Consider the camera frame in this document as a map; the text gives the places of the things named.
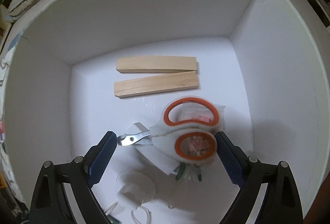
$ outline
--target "wood grain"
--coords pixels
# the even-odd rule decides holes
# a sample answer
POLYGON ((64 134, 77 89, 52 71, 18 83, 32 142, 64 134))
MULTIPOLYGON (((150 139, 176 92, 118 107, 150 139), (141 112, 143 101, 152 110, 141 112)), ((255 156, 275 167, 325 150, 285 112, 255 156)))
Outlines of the wood grain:
POLYGON ((124 98, 195 88, 198 88, 196 72, 189 71, 115 82, 114 95, 124 98))
POLYGON ((196 71, 196 57, 143 55, 119 58, 116 70, 120 73, 176 73, 196 71))

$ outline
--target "blue gripper pad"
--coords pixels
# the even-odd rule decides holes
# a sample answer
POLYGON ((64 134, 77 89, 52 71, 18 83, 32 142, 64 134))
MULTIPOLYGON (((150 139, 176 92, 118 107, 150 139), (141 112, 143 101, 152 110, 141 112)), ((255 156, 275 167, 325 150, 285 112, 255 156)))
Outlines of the blue gripper pad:
POLYGON ((248 170, 245 153, 240 147, 234 146, 224 132, 216 133, 215 138, 218 144, 217 154, 231 182, 242 189, 248 170))
POLYGON ((84 170, 89 175, 87 184, 90 188, 100 182, 116 147, 117 136, 108 131, 101 141, 86 153, 84 170))

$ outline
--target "scissors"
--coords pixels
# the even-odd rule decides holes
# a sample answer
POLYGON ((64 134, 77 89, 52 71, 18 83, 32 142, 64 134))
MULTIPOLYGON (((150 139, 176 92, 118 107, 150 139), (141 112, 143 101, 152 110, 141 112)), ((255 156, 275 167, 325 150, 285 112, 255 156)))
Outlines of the scissors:
POLYGON ((220 125, 220 116, 216 107, 200 97, 183 97, 170 102, 163 110, 160 121, 150 130, 122 135, 117 138, 118 145, 153 145, 161 153, 182 163, 203 164, 217 151, 217 141, 213 134, 220 125), (185 102, 197 103, 209 109, 213 119, 209 122, 200 119, 188 119, 172 122, 169 113, 185 102))

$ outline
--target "wooden stick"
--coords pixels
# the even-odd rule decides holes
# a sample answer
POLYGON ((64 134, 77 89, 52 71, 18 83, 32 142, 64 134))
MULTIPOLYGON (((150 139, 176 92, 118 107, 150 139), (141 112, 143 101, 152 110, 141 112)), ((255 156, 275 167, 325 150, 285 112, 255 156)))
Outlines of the wooden stick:
POLYGON ((189 71, 115 82, 114 95, 124 98, 195 88, 198 88, 196 72, 189 71))
POLYGON ((196 57, 144 55, 119 58, 116 70, 120 73, 176 73, 196 71, 196 57))

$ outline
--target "metal bolt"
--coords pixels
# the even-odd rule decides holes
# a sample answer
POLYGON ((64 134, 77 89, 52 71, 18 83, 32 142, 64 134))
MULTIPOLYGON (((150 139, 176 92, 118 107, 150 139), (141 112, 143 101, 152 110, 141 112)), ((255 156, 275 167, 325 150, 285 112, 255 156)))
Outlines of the metal bolt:
POLYGON ((281 166, 283 166, 284 168, 287 168, 289 165, 287 162, 281 161, 281 166))
POLYGON ((258 161, 258 159, 257 159, 257 157, 250 156, 249 161, 252 162, 252 163, 256 163, 258 161))
POLYGON ((46 162, 44 162, 44 168, 49 167, 51 164, 52 164, 51 161, 46 161, 46 162))
POLYGON ((74 159, 75 163, 81 163, 83 161, 84 157, 83 156, 78 156, 74 159))

